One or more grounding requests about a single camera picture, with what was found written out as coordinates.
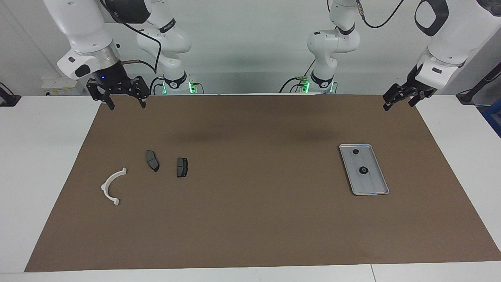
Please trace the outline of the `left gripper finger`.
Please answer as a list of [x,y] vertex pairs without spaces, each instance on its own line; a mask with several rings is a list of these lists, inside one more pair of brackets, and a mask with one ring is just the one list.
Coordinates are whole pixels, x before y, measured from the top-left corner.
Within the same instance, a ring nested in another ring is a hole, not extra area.
[[389,111],[394,104],[408,98],[409,92],[410,88],[408,86],[393,84],[383,95],[383,109]]
[[435,94],[437,89],[433,88],[432,90],[427,90],[427,91],[419,91],[415,96],[413,96],[410,101],[409,101],[409,106],[410,107],[415,107],[417,103],[419,103],[421,100],[424,100],[425,98],[430,98]]

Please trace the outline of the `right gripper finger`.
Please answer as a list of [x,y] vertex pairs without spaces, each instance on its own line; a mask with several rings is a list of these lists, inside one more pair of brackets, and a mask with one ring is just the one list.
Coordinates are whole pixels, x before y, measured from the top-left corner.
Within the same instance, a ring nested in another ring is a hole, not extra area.
[[142,76],[131,79],[131,96],[138,100],[142,109],[146,107],[146,100],[149,97],[150,89]]
[[107,89],[104,90],[103,93],[100,92],[100,85],[98,84],[97,80],[95,79],[89,79],[86,83],[86,88],[95,101],[100,101],[102,103],[105,103],[109,110],[114,110],[115,104],[111,98],[112,90]]

